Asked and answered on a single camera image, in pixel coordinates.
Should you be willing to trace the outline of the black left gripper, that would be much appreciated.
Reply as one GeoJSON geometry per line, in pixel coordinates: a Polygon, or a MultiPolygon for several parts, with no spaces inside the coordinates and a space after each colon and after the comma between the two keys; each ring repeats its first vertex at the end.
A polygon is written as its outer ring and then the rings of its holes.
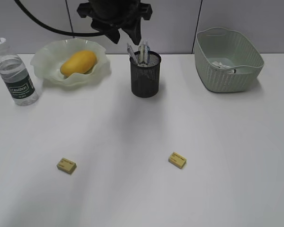
{"type": "Polygon", "coordinates": [[[152,7],[139,0],[89,0],[78,6],[77,13],[81,18],[90,17],[91,27],[101,30],[114,44],[118,44],[118,28],[122,28],[132,42],[139,45],[142,39],[141,18],[150,20],[152,7]]]}

